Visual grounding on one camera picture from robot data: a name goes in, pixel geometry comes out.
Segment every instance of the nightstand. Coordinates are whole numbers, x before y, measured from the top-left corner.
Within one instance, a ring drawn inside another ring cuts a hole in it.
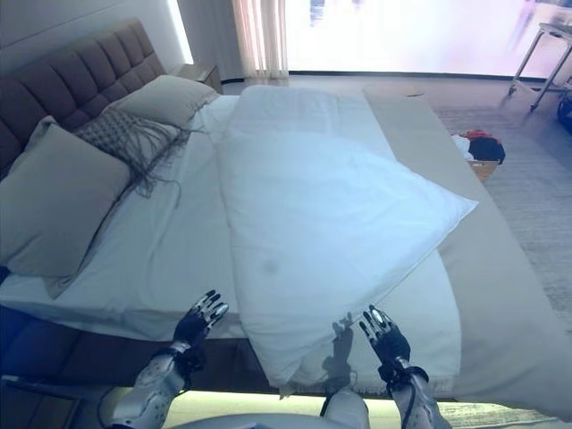
[[[219,94],[223,93],[223,85],[215,65],[207,64],[181,64],[169,73],[189,80],[195,80],[208,85]]]

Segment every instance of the gray pillow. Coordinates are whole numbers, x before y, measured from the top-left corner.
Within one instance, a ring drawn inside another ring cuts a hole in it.
[[[78,272],[101,223],[128,184],[127,165],[40,121],[0,182],[0,265],[54,279]]]
[[[151,121],[185,128],[198,109],[217,97],[215,90],[205,84],[161,75],[113,107]]]
[[[73,132],[80,139],[126,163],[130,188],[149,198],[157,180],[152,171],[189,139],[190,130],[153,122],[115,108]]]

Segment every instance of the robotic arm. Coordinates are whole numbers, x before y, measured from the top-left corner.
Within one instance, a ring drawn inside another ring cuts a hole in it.
[[[160,350],[139,373],[133,389],[114,411],[108,429],[160,429],[172,400],[190,387],[190,374],[202,369],[200,346],[228,311],[228,304],[209,291],[181,319],[170,347]]]
[[[220,297],[215,290],[209,291],[181,319],[172,345],[160,350],[139,373],[133,389],[116,406],[107,429],[163,427],[172,400],[190,387],[190,374],[202,369],[203,340],[228,311],[228,304],[217,302]],[[398,406],[401,428],[450,429],[429,390],[429,377],[409,364],[411,348],[397,325],[374,306],[364,312],[364,318],[366,323],[359,325],[382,362],[378,372]]]
[[[377,370],[400,411],[401,428],[450,429],[429,390],[427,373],[409,364],[411,348],[400,328],[374,306],[364,318],[359,326],[382,362]]]

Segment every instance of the robot finger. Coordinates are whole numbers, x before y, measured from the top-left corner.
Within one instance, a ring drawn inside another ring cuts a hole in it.
[[[189,312],[201,312],[203,307],[205,306],[206,302],[211,299],[213,296],[216,296],[216,290],[212,289],[209,292],[207,292],[205,295],[203,295],[203,297],[201,299],[199,299],[195,305],[190,309]]]
[[[205,308],[206,308],[207,310],[210,309],[210,308],[213,306],[213,304],[214,304],[218,299],[220,299],[220,297],[221,297],[221,294],[220,294],[220,293],[216,293],[215,295],[213,295],[211,298],[209,298],[209,299],[206,301]]]
[[[379,326],[380,331],[382,331],[382,333],[389,332],[391,330],[391,319],[383,311],[379,311],[374,306],[370,306],[369,310],[372,314],[372,318]]]
[[[229,305],[225,302],[220,302],[205,316],[206,328],[211,329],[218,321],[220,321],[226,312],[229,311]]]
[[[377,327],[376,323],[374,322],[374,319],[372,318],[372,316],[369,313],[367,313],[366,311],[364,311],[364,318],[369,323],[369,326],[370,326],[372,332],[375,333],[378,330],[378,327]]]
[[[372,333],[369,332],[369,329],[367,329],[366,324],[364,324],[363,322],[359,322],[359,327],[364,332],[364,334],[366,335],[366,337],[370,343],[375,341],[374,336],[372,335]]]

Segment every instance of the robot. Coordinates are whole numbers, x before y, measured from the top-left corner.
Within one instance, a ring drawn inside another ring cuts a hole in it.
[[[229,306],[210,290],[181,319],[172,345],[159,351],[139,373],[133,389],[117,404],[107,429],[160,429],[172,400],[191,387],[190,374],[203,362],[198,350]],[[402,429],[448,429],[429,389],[429,377],[409,364],[411,348],[399,327],[383,312],[369,306],[360,322],[381,361],[378,373],[400,411]],[[369,429],[367,406],[348,388],[326,400],[323,416],[250,414],[209,418],[178,429]]]

